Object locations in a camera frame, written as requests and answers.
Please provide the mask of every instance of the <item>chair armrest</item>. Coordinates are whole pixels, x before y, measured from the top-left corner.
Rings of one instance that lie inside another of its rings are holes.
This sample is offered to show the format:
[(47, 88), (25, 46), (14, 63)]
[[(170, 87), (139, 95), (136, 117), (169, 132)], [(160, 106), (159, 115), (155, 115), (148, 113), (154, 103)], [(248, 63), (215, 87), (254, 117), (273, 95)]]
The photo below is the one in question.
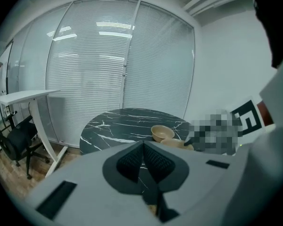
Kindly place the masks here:
[(11, 119), (15, 114), (9, 114), (9, 116), (8, 117), (6, 117), (4, 120), (5, 121), (8, 121), (9, 119)]
[(17, 124), (16, 128), (19, 129), (21, 128), (21, 126), (23, 126), (24, 124), (27, 124), (28, 122), (30, 122), (33, 119), (33, 117), (31, 115), (29, 115), (28, 117), (26, 117), (23, 121), (21, 121), (19, 124)]

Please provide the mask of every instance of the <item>bowl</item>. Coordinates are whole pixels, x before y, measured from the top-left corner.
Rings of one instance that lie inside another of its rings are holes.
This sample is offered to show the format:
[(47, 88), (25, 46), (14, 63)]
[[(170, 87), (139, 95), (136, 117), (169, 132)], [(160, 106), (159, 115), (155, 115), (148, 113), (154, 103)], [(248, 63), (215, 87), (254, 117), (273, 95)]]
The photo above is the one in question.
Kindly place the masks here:
[(180, 139), (167, 138), (167, 139), (163, 139), (160, 143), (167, 145), (167, 146), (170, 146), (170, 147), (177, 147), (177, 148), (181, 148), (181, 149), (194, 151), (194, 147), (191, 144), (184, 146), (184, 141), (182, 141)]
[(175, 136), (175, 133), (171, 128), (161, 125), (152, 126), (151, 132), (153, 139), (157, 142), (161, 142), (163, 139), (173, 138)]

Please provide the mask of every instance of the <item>wooden floor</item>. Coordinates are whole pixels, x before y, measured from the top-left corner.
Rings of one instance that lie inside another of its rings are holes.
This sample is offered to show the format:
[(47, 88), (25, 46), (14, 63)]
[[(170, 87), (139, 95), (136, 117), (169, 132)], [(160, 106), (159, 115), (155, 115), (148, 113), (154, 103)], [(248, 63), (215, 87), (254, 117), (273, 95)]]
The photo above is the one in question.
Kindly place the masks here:
[[(58, 154), (63, 148), (61, 145), (51, 144), (55, 153)], [(41, 146), (36, 152), (50, 156), (46, 152), (45, 148)], [(80, 157), (80, 150), (75, 148), (68, 148), (64, 154), (61, 163), (57, 168), (61, 168), (68, 164), (75, 158)], [(0, 182), (4, 189), (11, 192), (13, 195), (20, 199), (26, 197), (26, 195), (41, 182), (49, 170), (53, 160), (50, 158), (50, 163), (45, 163), (45, 160), (36, 156), (31, 157), (29, 174), (33, 177), (28, 180), (26, 178), (26, 159), (19, 161), (20, 167), (16, 166), (16, 162), (9, 159), (3, 150), (0, 151)]]

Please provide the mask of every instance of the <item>desk foot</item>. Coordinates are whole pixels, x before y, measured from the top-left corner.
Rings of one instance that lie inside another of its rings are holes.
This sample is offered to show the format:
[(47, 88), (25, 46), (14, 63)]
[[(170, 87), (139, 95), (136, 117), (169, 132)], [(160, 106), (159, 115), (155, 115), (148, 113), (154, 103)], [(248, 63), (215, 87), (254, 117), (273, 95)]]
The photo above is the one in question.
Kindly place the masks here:
[(49, 168), (47, 174), (45, 177), (48, 177), (51, 173), (53, 173), (53, 171), (56, 169), (57, 165), (60, 163), (64, 153), (66, 152), (66, 150), (68, 149), (68, 146), (64, 146), (63, 149), (60, 151), (60, 153), (58, 154), (57, 161), (53, 161), (51, 167)]

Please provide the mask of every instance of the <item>black rectangular slot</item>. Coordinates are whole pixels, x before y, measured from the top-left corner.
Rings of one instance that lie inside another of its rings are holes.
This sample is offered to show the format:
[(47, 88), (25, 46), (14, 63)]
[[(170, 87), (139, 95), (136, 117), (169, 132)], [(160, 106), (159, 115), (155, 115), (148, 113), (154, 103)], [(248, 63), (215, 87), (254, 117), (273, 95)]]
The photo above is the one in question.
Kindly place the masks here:
[(43, 216), (53, 219), (77, 184), (63, 181), (37, 208)]
[(225, 162), (220, 162), (220, 161), (213, 161), (213, 160), (208, 160), (206, 164), (214, 166), (214, 167), (219, 167), (223, 169), (227, 169), (230, 164), (225, 163)]

